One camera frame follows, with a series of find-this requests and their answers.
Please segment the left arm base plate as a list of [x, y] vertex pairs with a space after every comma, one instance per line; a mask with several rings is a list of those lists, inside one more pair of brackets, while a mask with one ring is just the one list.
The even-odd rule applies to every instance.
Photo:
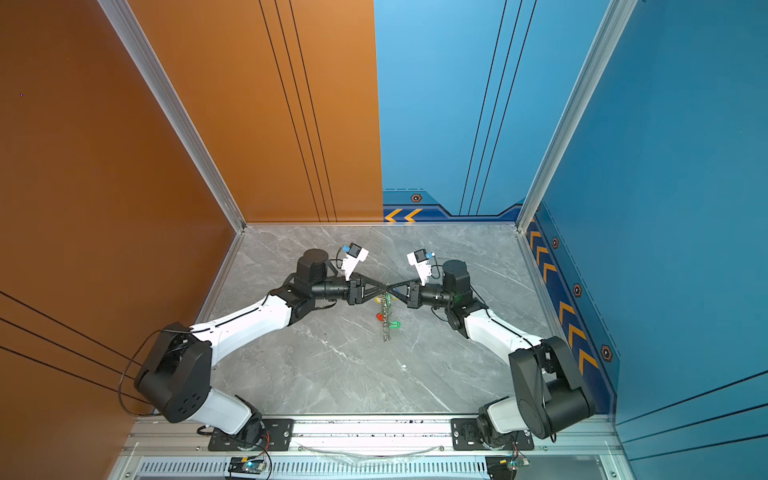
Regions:
[[262, 419], [249, 422], [235, 435], [214, 429], [208, 444], [212, 452], [240, 451], [259, 453], [266, 450], [285, 452], [289, 450], [294, 421], [289, 418]]

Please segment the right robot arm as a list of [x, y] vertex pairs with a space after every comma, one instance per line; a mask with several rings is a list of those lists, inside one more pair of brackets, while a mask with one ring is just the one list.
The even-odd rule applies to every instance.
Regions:
[[390, 284], [387, 292], [410, 309], [442, 309], [454, 331], [508, 363], [513, 393], [478, 410], [477, 428], [485, 446], [502, 449], [518, 432], [554, 441], [560, 431], [597, 413], [568, 343], [505, 323], [472, 286], [465, 262], [445, 262], [441, 284], [408, 280]]

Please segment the grey metal key holder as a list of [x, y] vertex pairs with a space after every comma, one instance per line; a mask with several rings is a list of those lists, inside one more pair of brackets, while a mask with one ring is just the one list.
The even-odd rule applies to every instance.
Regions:
[[389, 328], [389, 323], [390, 322], [398, 322], [398, 321], [393, 321], [390, 318], [391, 313], [392, 313], [392, 302], [393, 302], [393, 299], [390, 296], [387, 296], [387, 298], [386, 298], [386, 300], [384, 302], [379, 303], [380, 306], [381, 306], [380, 313], [382, 313], [384, 315], [384, 321], [380, 321], [381, 325], [382, 325], [382, 338], [383, 338], [384, 342], [387, 342], [387, 341], [390, 340], [390, 338], [391, 338], [391, 331], [395, 330], [395, 329], [390, 329]]

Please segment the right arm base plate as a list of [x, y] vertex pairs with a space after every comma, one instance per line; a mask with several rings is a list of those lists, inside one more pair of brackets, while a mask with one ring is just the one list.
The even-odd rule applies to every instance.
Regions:
[[528, 431], [499, 433], [488, 420], [480, 417], [450, 420], [451, 438], [456, 451], [504, 450], [533, 451], [533, 437]]

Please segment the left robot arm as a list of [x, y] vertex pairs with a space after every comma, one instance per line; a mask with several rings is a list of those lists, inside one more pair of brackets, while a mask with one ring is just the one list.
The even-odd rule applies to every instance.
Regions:
[[192, 420], [238, 449], [262, 447], [262, 414], [212, 387], [211, 373], [237, 349], [314, 311], [339, 301], [359, 305], [383, 294], [385, 284], [355, 270], [368, 250], [355, 243], [341, 250], [345, 256], [339, 265], [324, 250], [305, 251], [280, 286], [248, 307], [191, 327], [174, 323], [161, 329], [135, 377], [135, 389], [170, 423]]

